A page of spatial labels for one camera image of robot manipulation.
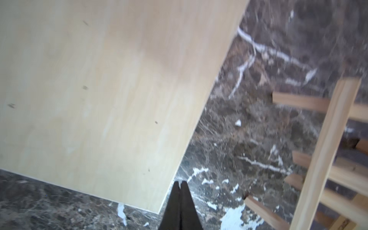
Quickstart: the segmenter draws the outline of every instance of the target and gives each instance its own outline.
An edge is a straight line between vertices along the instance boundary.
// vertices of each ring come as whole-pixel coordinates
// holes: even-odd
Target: marble floor
[[[274,105],[271,92],[328,98],[341,76],[357,76],[356,101],[368,103],[367,35],[366,0],[251,0],[175,177],[188,181],[204,229],[271,229],[244,206],[245,193],[292,219],[299,191],[283,179],[305,170],[292,163],[291,151],[313,152],[324,115]],[[363,137],[367,125],[349,120],[341,149]],[[163,211],[0,170],[3,230],[156,229]]]

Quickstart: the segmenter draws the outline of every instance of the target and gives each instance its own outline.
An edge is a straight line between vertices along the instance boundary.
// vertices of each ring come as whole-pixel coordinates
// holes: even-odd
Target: wooden stand
[[[274,103],[327,113],[312,157],[293,152],[294,163],[308,168],[308,172],[305,178],[297,174],[285,178],[286,183],[301,190],[290,226],[251,197],[244,201],[275,229],[309,230],[313,220],[331,230],[352,230],[358,226],[359,229],[368,228],[368,169],[344,158],[338,158],[336,164],[332,165],[348,118],[368,122],[368,106],[354,104],[360,82],[356,78],[339,80],[331,100],[273,93]],[[358,195],[350,201],[325,189],[327,179],[358,192]],[[319,202],[342,216],[333,220],[316,212]]]

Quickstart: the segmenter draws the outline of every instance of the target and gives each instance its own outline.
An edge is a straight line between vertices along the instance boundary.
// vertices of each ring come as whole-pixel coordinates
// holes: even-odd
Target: wooden panel
[[[289,229],[290,225],[284,219],[279,217],[272,210],[266,208],[262,203],[256,201],[252,197],[247,197],[244,200],[245,205],[252,209],[257,215],[264,219],[271,227],[276,230],[286,230]]]
[[[293,151],[293,162],[308,168],[311,162],[311,156],[298,151]],[[349,163],[348,160],[339,160],[340,164],[342,162],[345,166],[352,164]],[[345,166],[332,166],[328,178],[338,184],[368,196],[368,176],[367,174],[363,174],[368,171],[368,169],[359,164],[355,164],[354,167]]]
[[[247,3],[0,1],[0,168],[158,212]]]
[[[276,104],[289,105],[301,109],[314,110],[326,113],[330,100],[312,96],[293,95],[289,93],[272,93],[272,101]],[[350,118],[357,121],[368,122],[368,106],[354,104],[350,111]]]
[[[368,140],[361,139],[356,147],[357,150],[362,151],[363,153],[368,155]]]
[[[368,198],[361,194],[357,194],[351,202],[356,205],[361,205],[363,208],[368,210]],[[329,230],[356,230],[356,228],[357,224],[355,222],[344,216],[339,216]]]
[[[345,78],[336,84],[290,225],[291,229],[308,230],[312,224],[360,82],[359,79]]]

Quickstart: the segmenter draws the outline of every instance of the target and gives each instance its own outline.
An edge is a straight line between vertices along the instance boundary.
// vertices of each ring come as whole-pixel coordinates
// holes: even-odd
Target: wooden slat
[[[345,78],[336,84],[290,225],[291,229],[309,230],[312,224],[360,82],[360,79]]]
[[[280,92],[272,93],[272,101],[276,104],[289,105],[321,113],[326,113],[328,105],[330,104],[330,100],[327,98],[293,95]],[[356,121],[368,122],[368,106],[363,104],[354,104],[350,110],[349,116],[351,119]]]
[[[357,194],[351,202],[368,210],[368,198],[361,194]],[[357,224],[344,216],[339,216],[329,230],[357,230]]]
[[[288,183],[289,185],[293,186],[294,188],[298,190],[302,190],[303,188],[303,177],[298,174],[290,174],[287,177],[285,177],[284,181]]]
[[[281,217],[279,217],[276,213],[273,213],[272,210],[266,208],[262,203],[256,201],[252,197],[247,197],[244,200],[244,203],[248,208],[252,209],[255,213],[257,213],[262,219],[264,219],[271,227],[276,230],[287,230],[290,225]]]
[[[314,221],[321,224],[325,228],[330,228],[331,225],[334,223],[334,220],[332,217],[325,215],[323,212],[317,211],[316,215],[314,216]]]
[[[368,176],[368,168],[346,158],[337,157],[334,165],[364,176]]]
[[[308,168],[311,162],[311,156],[298,151],[293,151],[293,162]],[[328,178],[338,184],[363,194],[364,196],[368,196],[368,177],[355,172],[356,168],[359,168],[359,171],[368,171],[367,168],[359,164],[357,164],[355,168],[332,166]]]
[[[360,204],[355,204],[327,188],[322,193],[321,202],[322,200],[325,206],[349,218],[358,225],[368,226],[368,210]]]
[[[287,176],[284,181],[291,186],[295,187],[296,189],[301,189],[303,185],[300,185],[302,181],[302,176],[297,174],[291,174]],[[368,210],[364,209],[364,207],[361,206],[361,204],[357,204],[356,202],[352,202],[345,197],[333,192],[330,189],[324,189],[320,202],[324,204],[325,206],[331,208],[332,210],[350,218],[356,223],[359,223],[360,225],[367,223],[366,221],[368,218]],[[329,222],[330,219],[326,219],[326,223],[321,221],[323,218],[321,217],[320,220],[316,219],[316,216],[314,217],[314,220],[321,223],[325,227],[325,224]]]
[[[366,176],[333,166],[329,179],[364,196],[368,196],[368,177]]]
[[[368,155],[368,140],[361,139],[358,142],[356,149]]]
[[[312,157],[308,154],[299,152],[299,151],[293,151],[293,162],[297,165],[300,165],[304,168],[309,168],[309,165],[311,164]]]

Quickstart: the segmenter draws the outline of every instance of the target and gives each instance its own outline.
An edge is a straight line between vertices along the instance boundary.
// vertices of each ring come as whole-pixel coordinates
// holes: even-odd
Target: wooden frame
[[[321,113],[326,113],[328,105],[330,104],[330,100],[327,98],[292,95],[280,92],[272,93],[272,102],[301,109],[318,111]],[[368,106],[362,104],[354,104],[351,108],[349,118],[356,121],[368,122]]]
[[[323,224],[325,227],[334,226],[335,223],[331,224],[330,217],[316,213],[319,202],[348,217],[358,225],[368,226],[368,209],[325,189],[326,181],[329,178],[361,193],[361,195],[368,195],[368,177],[364,174],[368,169],[345,159],[339,159],[338,163],[332,166],[348,118],[368,122],[368,106],[354,104],[360,82],[361,80],[356,78],[339,80],[331,100],[273,93],[273,102],[275,103],[327,112],[313,156],[293,152],[293,161],[308,167],[309,170],[305,179],[295,174],[285,178],[287,183],[301,189],[301,194],[290,227],[284,226],[283,229],[308,230],[313,220],[320,223],[326,220]],[[275,219],[274,213],[272,214],[273,219],[270,219],[270,213],[265,211],[266,208],[263,205],[249,199],[246,198],[244,202],[251,203],[252,207],[250,208],[255,210],[266,222]]]

